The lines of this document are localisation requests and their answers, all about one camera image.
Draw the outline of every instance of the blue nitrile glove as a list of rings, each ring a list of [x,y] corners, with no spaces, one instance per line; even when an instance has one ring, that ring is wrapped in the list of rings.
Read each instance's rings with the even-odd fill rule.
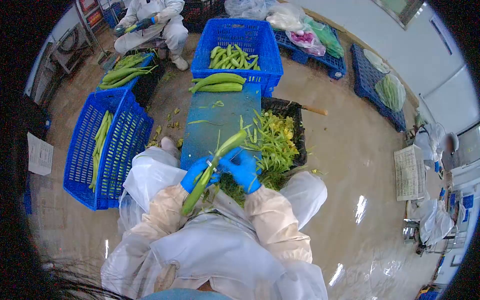
[[[185,174],[185,177],[183,177],[183,179],[181,180],[180,184],[188,193],[191,193],[193,191],[193,188],[195,187],[198,180],[204,173],[205,169],[208,168],[207,159],[212,161],[213,157],[211,155],[204,156],[199,160],[197,160],[196,162],[194,162],[193,165],[188,170],[187,174]],[[200,174],[200,176],[194,183],[193,181],[195,180],[195,178],[197,178],[198,174]],[[210,179],[210,181],[207,184],[207,187],[210,186],[212,183],[217,183],[220,180],[220,174],[218,173],[213,173],[212,177],[213,178]]]
[[[137,25],[137,27],[132,31],[146,29],[146,28],[149,28],[150,26],[152,26],[153,24],[155,24],[154,18],[146,18],[146,19],[138,21],[137,24],[135,24],[135,25]]]
[[[115,36],[121,37],[125,33],[125,27],[122,24],[115,26]]]
[[[246,150],[237,147],[227,153],[218,165],[223,171],[232,174],[235,182],[240,185],[247,194],[258,190],[261,186],[257,179],[257,160]]]

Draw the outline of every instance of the blue plastic crate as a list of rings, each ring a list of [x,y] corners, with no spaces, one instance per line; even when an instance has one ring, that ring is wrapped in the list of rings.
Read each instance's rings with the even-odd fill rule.
[[[139,63],[135,67],[138,68],[138,67],[148,66],[150,64],[150,62],[153,60],[154,54],[153,53],[146,53],[145,56],[147,56],[147,58],[145,58],[144,61],[142,61],[141,63]],[[133,78],[132,80],[130,80],[130,82],[128,82],[127,84],[125,84],[121,87],[111,88],[111,89],[108,89],[108,90],[102,90],[101,88],[99,88],[97,86],[96,91],[117,91],[117,90],[119,90],[119,91],[125,91],[125,90],[131,91],[133,89],[133,86],[135,85],[135,83],[137,83],[139,78],[140,78],[140,76],[137,76],[137,77]]]
[[[338,35],[334,28],[330,28],[338,40]],[[343,57],[335,58],[328,53],[325,53],[324,56],[315,56],[303,52],[300,48],[295,46],[285,34],[285,31],[275,30],[275,40],[277,44],[281,47],[292,50],[291,59],[301,64],[306,64],[308,58],[312,58],[319,63],[324,64],[328,67],[328,77],[333,79],[340,79],[347,74],[347,67],[345,65],[345,60]]]
[[[368,98],[368,100],[375,105],[380,115],[387,118],[393,124],[397,132],[406,131],[407,126],[405,124],[403,109],[395,112],[386,107],[375,91],[375,84],[384,78],[386,74],[377,70],[369,62],[363,54],[363,49],[359,46],[353,44],[350,51],[352,52],[352,65],[355,73],[355,85],[353,89],[357,96],[360,98]]]
[[[210,52],[216,46],[237,44],[249,54],[259,56],[261,71],[209,69]],[[262,96],[271,97],[283,75],[282,60],[269,22],[247,19],[210,19],[198,42],[191,71],[194,78],[205,78],[214,73],[228,72],[246,78],[246,82],[258,83]]]
[[[94,137],[103,115],[114,112],[100,157],[95,194],[88,188],[93,175]],[[153,120],[127,90],[91,93],[73,131],[63,174],[63,188],[91,210],[118,207],[122,184],[132,158],[145,149]]]

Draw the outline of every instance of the tiled floor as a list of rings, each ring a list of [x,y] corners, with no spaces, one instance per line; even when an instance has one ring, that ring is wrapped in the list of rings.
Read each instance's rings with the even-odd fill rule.
[[[314,147],[307,169],[318,169],[328,188],[328,199],[304,228],[312,238],[313,262],[322,268],[330,299],[413,299],[430,281],[439,256],[419,257],[402,239],[405,202],[395,196],[393,152],[403,147],[397,133],[365,99],[353,92],[350,42],[340,34],[348,74],[331,80],[323,66],[299,65],[282,57],[284,75],[273,96],[328,110],[328,116],[303,111],[306,146]],[[185,57],[191,62],[199,35],[191,35]],[[108,32],[103,45],[112,45]],[[88,94],[104,73],[89,57],[71,78],[66,78],[51,101],[52,125],[47,141],[55,147],[52,173],[32,176],[34,214],[31,217],[42,253],[54,258],[81,259],[100,267],[118,244],[117,209],[92,212],[62,188],[63,169],[72,131]],[[166,127],[175,108],[181,127],[190,105],[186,89],[190,72],[167,65],[169,79],[159,82],[149,115],[154,128],[173,138],[182,129]],[[414,108],[404,106],[407,128],[413,125]],[[435,174],[428,174],[428,191],[439,194]]]

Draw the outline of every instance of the black basket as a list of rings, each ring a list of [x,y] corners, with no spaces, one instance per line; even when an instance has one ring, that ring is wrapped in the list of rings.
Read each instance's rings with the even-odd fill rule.
[[[181,15],[189,32],[201,33],[208,20],[225,12],[225,0],[186,0]]]
[[[262,97],[262,109],[271,109],[274,115],[291,117],[293,119],[294,133],[292,141],[297,147],[299,154],[294,157],[292,168],[305,165],[307,163],[307,150],[305,149],[305,129],[301,126],[301,105],[293,101]]]
[[[130,50],[125,55],[127,56],[137,52],[150,53],[151,51],[148,49]],[[165,73],[163,62],[160,61],[157,56],[154,56],[148,66],[153,67],[156,64],[158,67],[153,69],[150,74],[140,76],[137,83],[132,88],[132,93],[135,95],[135,100],[143,108],[146,108],[147,105],[150,104],[153,92],[158,84],[158,80]]]

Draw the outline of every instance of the cutting board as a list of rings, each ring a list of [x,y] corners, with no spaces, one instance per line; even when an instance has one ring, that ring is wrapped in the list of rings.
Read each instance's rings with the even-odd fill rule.
[[[260,113],[262,109],[261,94],[259,84],[244,84],[241,92],[193,94],[183,136],[180,168],[188,170],[197,159],[209,155],[208,151],[215,153],[218,130],[220,130],[219,145],[222,145],[240,130],[240,115],[243,118],[244,127],[253,124],[253,117],[255,117],[253,110]],[[222,101],[224,106],[212,108],[217,101]],[[196,120],[208,120],[221,125],[207,122],[188,124]]]

